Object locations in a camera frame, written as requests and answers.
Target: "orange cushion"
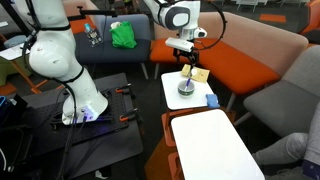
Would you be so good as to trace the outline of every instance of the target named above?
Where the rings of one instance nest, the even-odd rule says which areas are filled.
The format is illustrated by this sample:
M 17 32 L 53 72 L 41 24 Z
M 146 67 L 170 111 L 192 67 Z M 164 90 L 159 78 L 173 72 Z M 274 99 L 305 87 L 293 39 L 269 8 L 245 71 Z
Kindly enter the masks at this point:
M 70 21 L 71 30 L 73 34 L 84 32 L 84 24 L 89 23 L 92 28 L 96 28 L 89 17 L 86 19 L 80 19 L 76 21 Z
M 213 39 L 201 39 L 205 45 Z M 236 94 L 245 94 L 280 80 L 269 67 L 220 41 L 209 50 L 200 51 L 200 64 Z
M 150 61 L 155 63 L 175 63 L 176 58 L 173 56 L 173 48 L 165 44 L 167 39 L 155 40 L 152 43 Z M 180 57 L 181 63 L 189 63 L 189 60 L 183 56 Z

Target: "orange sofa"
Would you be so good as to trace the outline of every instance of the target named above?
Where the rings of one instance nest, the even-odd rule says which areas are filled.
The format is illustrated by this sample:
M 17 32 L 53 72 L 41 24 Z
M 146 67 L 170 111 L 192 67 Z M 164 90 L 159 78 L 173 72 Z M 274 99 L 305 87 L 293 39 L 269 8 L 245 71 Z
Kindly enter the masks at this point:
M 306 4 L 308 8 L 308 22 L 299 34 L 306 34 L 312 30 L 320 30 L 320 0 L 312 0 Z
M 283 76 L 296 57 L 307 47 L 308 40 L 298 34 L 259 23 L 228 12 L 222 41 L 208 50 L 200 51 L 199 64 L 225 84 L 233 93 L 227 111 L 236 95 L 250 93 L 274 83 Z M 199 26 L 208 32 L 205 39 L 198 39 L 206 46 L 220 36 L 222 21 L 216 12 L 200 13 Z M 172 48 L 165 45 L 167 37 L 177 32 L 154 24 L 155 41 L 150 60 L 157 63 L 174 63 Z

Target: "green bag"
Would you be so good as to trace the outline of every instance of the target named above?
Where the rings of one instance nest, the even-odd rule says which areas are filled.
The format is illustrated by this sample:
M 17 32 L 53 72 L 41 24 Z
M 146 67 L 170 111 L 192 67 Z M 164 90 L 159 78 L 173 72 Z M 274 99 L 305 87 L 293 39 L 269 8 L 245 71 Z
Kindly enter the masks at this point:
M 109 31 L 112 34 L 112 45 L 114 47 L 129 49 L 137 45 L 130 22 L 123 21 L 120 26 Z

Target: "white tabletop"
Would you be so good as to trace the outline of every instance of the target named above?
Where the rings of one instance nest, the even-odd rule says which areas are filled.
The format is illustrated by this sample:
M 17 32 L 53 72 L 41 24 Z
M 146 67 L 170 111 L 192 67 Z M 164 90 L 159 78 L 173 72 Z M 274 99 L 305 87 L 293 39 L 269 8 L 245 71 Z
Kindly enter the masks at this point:
M 264 180 L 223 111 L 174 118 L 172 130 L 186 180 Z
M 169 109 L 177 110 L 207 106 L 206 94 L 213 94 L 208 83 L 191 80 L 195 85 L 193 95 L 188 98 L 180 96 L 178 84 L 180 81 L 187 79 L 186 76 L 181 75 L 180 71 L 162 74 L 161 80 Z
M 22 56 L 22 49 L 20 47 L 21 45 L 22 44 L 0 51 L 0 56 L 9 61 L 15 60 L 18 57 L 21 57 Z

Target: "cable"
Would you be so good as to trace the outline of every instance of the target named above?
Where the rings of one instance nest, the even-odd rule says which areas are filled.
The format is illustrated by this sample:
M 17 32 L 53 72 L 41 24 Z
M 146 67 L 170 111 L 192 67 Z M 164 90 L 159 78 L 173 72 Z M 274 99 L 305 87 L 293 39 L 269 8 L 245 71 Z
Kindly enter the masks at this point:
M 3 165 L 3 171 L 5 171 L 6 168 L 7 168 L 7 160 L 6 160 L 6 156 L 4 155 L 4 153 L 3 153 L 3 151 L 2 151 L 1 148 L 0 148 L 0 153 L 1 153 L 2 157 L 3 157 L 3 163 L 4 163 L 4 165 Z
M 18 146 L 17 153 L 16 153 L 16 155 L 14 156 L 14 159 L 13 159 L 13 161 L 12 161 L 12 166 L 9 166 L 9 167 L 8 167 L 8 168 L 10 168 L 10 169 L 9 169 L 10 172 L 12 172 L 13 169 L 14 169 L 14 164 L 16 163 L 16 160 L 17 160 L 18 155 L 19 155 L 19 153 L 20 153 L 21 146 L 22 146 L 22 143 L 23 143 L 23 137 L 24 137 L 24 133 L 23 133 L 23 131 L 22 131 L 21 129 L 16 129 L 16 130 L 21 133 L 21 140 L 20 140 L 20 143 L 19 143 L 19 146 Z
M 104 31 L 105 31 L 105 29 L 106 29 L 106 26 L 107 26 L 107 16 L 105 17 L 104 26 L 103 26 L 103 31 L 102 31 L 102 40 L 103 40 L 103 41 L 104 41 L 104 35 L 105 35 Z M 91 77 L 93 77 L 93 73 L 94 73 L 95 67 L 96 67 L 96 63 L 94 63 L 94 65 L 93 65 L 93 70 L 92 70 Z M 78 136 L 79 136 L 79 134 L 81 133 L 81 131 L 82 131 L 85 123 L 86 123 L 86 119 L 83 120 L 80 129 L 78 130 L 76 136 L 74 137 L 74 140 L 76 140 L 76 139 L 78 138 Z
M 45 118 L 45 120 L 49 119 L 49 118 L 52 116 L 52 113 L 56 111 L 56 109 L 57 109 L 57 107 L 58 107 L 59 97 L 60 97 L 61 93 L 62 93 L 64 90 L 66 90 L 66 88 L 63 88 L 63 89 L 59 92 L 59 94 L 58 94 L 58 96 L 57 96 L 57 98 L 56 98 L 56 102 L 54 103 L 54 107 L 53 107 L 52 110 L 50 111 L 49 115 Z M 44 123 L 46 123 L 46 122 L 47 122 L 47 121 L 43 121 L 42 123 L 40 123 L 40 124 L 39 124 L 38 126 L 36 126 L 35 128 L 41 127 L 41 126 L 42 126 Z
M 105 33 L 104 33 L 104 31 L 106 30 L 106 26 L 107 26 L 107 17 L 108 16 L 105 16 L 105 19 L 104 19 L 104 26 L 103 26 L 103 30 L 102 30 L 102 32 L 100 33 L 100 34 L 102 34 L 102 51 L 100 52 L 100 56 L 99 57 L 101 57 L 102 56 L 102 53 L 104 52 L 103 50 L 104 50 L 104 35 L 105 35 Z M 92 68 L 92 73 L 91 73 L 91 77 L 93 77 L 93 75 L 94 75 L 94 70 L 95 70 L 95 68 L 96 68 L 96 62 L 93 64 L 93 68 Z
M 34 6 L 33 6 L 33 3 L 32 3 L 32 0 L 26 0 L 26 4 L 27 4 L 27 7 L 29 9 L 29 13 L 30 13 L 30 16 L 33 20 L 33 22 L 35 23 L 35 29 L 37 31 L 39 31 L 39 29 L 41 29 L 41 23 L 36 15 L 36 12 L 34 10 Z
M 71 146 L 73 144 L 73 131 L 74 131 L 74 127 L 75 127 L 75 124 L 77 123 L 77 118 L 78 118 L 77 117 L 76 98 L 75 98 L 74 92 L 73 92 L 72 88 L 68 84 L 64 84 L 64 85 L 69 90 L 69 92 L 71 93 L 71 96 L 73 98 L 74 115 L 73 115 L 73 120 L 72 120 L 71 127 L 70 127 L 69 132 L 68 132 L 67 142 L 66 142 L 66 146 L 64 148 L 64 152 L 63 152 L 63 156 L 62 156 L 62 162 L 61 162 L 60 169 L 59 169 L 59 172 L 58 172 L 57 180 L 58 179 L 64 179 L 63 178 L 64 166 L 65 166 L 66 160 L 67 160 L 67 158 L 69 156 L 70 148 L 71 148 Z
M 224 33 L 225 33 L 225 31 L 226 31 L 226 27 L 227 27 L 227 21 L 226 21 L 226 18 L 225 18 L 225 16 L 224 16 L 224 14 L 223 14 L 223 12 L 216 6 L 216 5 L 214 5 L 212 2 L 210 2 L 209 3 L 211 6 L 213 6 L 217 11 L 218 11 L 218 13 L 219 13 L 219 15 L 220 15 L 220 17 L 221 17 L 221 19 L 222 19 L 222 24 L 223 24 L 223 27 L 222 27 L 222 32 L 221 32 L 221 34 L 220 34 L 220 37 L 214 42 L 214 43 L 212 43 L 211 45 L 209 45 L 209 46 L 204 46 L 203 44 L 203 46 L 204 46 L 204 48 L 201 48 L 201 49 L 198 49 L 198 48 L 193 48 L 193 50 L 206 50 L 206 49 L 210 49 L 210 48 L 212 48 L 213 46 L 215 46 L 216 44 L 218 44 L 218 42 L 220 42 L 220 40 L 223 38 L 223 35 L 224 35 Z

